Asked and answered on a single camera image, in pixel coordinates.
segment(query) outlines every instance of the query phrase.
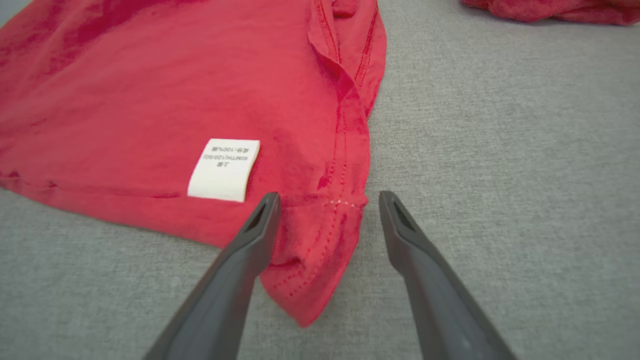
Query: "gray couch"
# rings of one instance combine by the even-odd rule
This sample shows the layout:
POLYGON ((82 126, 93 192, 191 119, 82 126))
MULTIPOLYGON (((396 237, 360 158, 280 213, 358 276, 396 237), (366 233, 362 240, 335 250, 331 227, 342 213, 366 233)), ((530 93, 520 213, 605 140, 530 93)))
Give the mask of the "gray couch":
MULTIPOLYGON (((308 329, 257 282, 239 358, 420 358, 378 220, 394 190, 520 359, 640 359, 640 26, 526 25, 455 0, 380 12, 360 243, 308 329)), ((139 359, 218 253, 0 204, 0 359, 139 359)))

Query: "care label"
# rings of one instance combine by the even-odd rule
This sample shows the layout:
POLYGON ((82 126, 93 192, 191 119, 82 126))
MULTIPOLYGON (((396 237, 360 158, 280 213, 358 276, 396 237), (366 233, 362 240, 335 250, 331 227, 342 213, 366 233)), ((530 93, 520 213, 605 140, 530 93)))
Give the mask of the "care label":
POLYGON ((211 139, 193 169, 187 195, 244 202, 260 140, 211 139))

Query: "red garment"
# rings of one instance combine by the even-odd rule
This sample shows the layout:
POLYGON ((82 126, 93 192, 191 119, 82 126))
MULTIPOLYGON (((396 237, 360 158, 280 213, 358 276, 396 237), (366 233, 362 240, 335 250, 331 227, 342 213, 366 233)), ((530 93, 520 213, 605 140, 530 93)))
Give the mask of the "red garment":
POLYGON ((0 185, 218 247, 277 191, 262 283, 307 326, 357 243, 385 48, 375 0, 34 0, 0 30, 0 185), (186 196, 210 138, 260 140, 244 203, 186 196))
POLYGON ((640 21, 640 0, 462 0, 507 19, 556 19, 593 24, 632 25, 640 21))

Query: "white stitching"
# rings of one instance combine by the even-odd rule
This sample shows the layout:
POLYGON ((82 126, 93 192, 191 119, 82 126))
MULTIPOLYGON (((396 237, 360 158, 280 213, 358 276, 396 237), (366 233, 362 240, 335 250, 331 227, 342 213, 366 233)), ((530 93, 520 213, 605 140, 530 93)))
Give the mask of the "white stitching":
POLYGON ((342 200, 340 200, 340 199, 339 199, 338 201, 336 201, 336 202, 334 202, 333 200, 331 200, 328 204, 325 204, 325 206, 327 206, 327 205, 329 205, 329 204, 334 204, 334 203, 335 203, 335 205, 336 205, 336 206, 338 206, 338 205, 348 205, 348 206, 351 206, 352 208, 355 208, 355 209, 358 209, 358 208, 359 208, 359 207, 358 207, 358 206, 356 206, 355 204, 352 204, 352 203, 350 203, 350 202, 346 202, 346 201, 342 201, 342 200))

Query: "stitching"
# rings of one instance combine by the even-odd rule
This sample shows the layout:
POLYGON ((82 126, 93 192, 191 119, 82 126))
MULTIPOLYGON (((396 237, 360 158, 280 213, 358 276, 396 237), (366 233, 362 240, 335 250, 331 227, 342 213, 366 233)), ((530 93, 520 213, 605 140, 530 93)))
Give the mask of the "stitching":
MULTIPOLYGON (((345 204, 348 206, 353 206, 354 208, 356 207, 354 204, 349 203, 349 202, 343 202, 342 201, 342 195, 344 194, 344 177, 346 175, 346 171, 347 171, 347 125, 346 122, 344 121, 344 112, 342 111, 342 109, 340 109, 340 117, 338 118, 340 120, 342 120, 342 134, 344 135, 344 164, 342 166, 342 178, 340 179, 340 195, 338 197, 338 200, 336 200, 335 202, 333 200, 331 200, 329 202, 329 204, 334 204, 333 207, 333 220, 331 221, 331 229, 329 230, 329 233, 326 237, 326 243, 324 245, 324 250, 322 252, 322 254, 320 255, 321 258, 324 257, 324 255, 326 254, 327 250, 329 250, 328 248, 328 244, 331 242, 331 238, 333 235, 333 230, 335 229, 335 222, 338 218, 338 205, 339 204, 345 204)), ((314 241, 314 245, 317 244, 318 240, 320 239, 320 235, 322 234, 322 227, 320 228, 320 230, 318 230, 318 235, 316 236, 316 240, 314 241)), ((309 246, 307 249, 307 253, 304 255, 304 258, 306 258, 309 253, 311 253, 311 248, 312 246, 309 246)), ((289 282, 289 280, 291 280, 294 277, 301 277, 302 276, 302 269, 298 270, 297 274, 294 275, 289 275, 286 279, 280 281, 279 283, 275 284, 272 289, 275 290, 277 288, 279 288, 281 285, 286 284, 287 282, 289 282)), ((289 293, 289 296, 293 296, 294 293, 296 293, 298 290, 292 290, 289 293)))
POLYGON ((333 159, 331 160, 331 167, 329 168, 329 176, 327 179, 327 188, 333 183, 333 171, 335 170, 335 158, 337 154, 338 147, 338 136, 336 135, 333 138, 333 159))
POLYGON ((364 82, 364 77, 367 75, 367 70, 369 70, 369 62, 371 61, 371 47, 373 43, 373 36, 376 33, 376 23, 378 20, 378 6, 376 5, 376 11, 373 13, 373 20, 371 21, 371 25, 369 26, 369 34, 367 34, 367 42, 365 43, 363 57, 360 59, 360 64, 358 66, 358 71, 356 72, 356 78, 354 82, 359 82, 358 88, 362 88, 362 83, 364 82), (362 64, 364 63, 365 58, 367 59, 367 63, 364 67, 362 64))
POLYGON ((320 20, 320 28, 322 28, 324 40, 325 42, 327 42, 327 45, 331 47, 335 59, 338 61, 338 63, 340 63, 340 56, 338 56, 338 50, 336 49, 335 41, 333 40, 333 33, 331 32, 329 23, 326 20, 326 16, 324 16, 324 6, 322 5, 322 0, 316 1, 316 10, 320 11, 318 19, 320 20))

